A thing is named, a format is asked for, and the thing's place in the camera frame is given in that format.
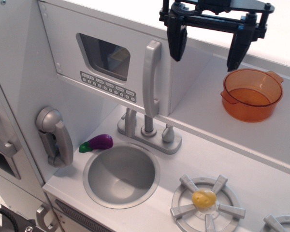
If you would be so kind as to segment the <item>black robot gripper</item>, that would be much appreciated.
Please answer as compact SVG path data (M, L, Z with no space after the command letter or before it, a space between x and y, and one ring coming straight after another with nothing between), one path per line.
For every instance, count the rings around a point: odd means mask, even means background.
M164 0L159 21L167 27L170 55L180 61L187 43L187 28L232 33L228 71L238 69L252 39L264 38L267 20L275 7L259 0Z

